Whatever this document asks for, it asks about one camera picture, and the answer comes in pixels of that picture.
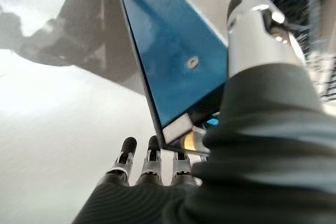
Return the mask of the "right robot hand dark glove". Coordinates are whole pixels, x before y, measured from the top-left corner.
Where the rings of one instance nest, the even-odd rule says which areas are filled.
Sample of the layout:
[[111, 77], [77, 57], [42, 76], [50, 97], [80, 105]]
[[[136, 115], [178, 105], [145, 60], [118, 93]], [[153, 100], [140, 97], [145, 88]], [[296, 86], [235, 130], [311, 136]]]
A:
[[326, 114], [270, 0], [231, 0], [228, 80], [206, 161], [173, 158], [162, 184], [159, 136], [128, 183], [136, 140], [125, 139], [74, 223], [335, 223], [335, 117]]

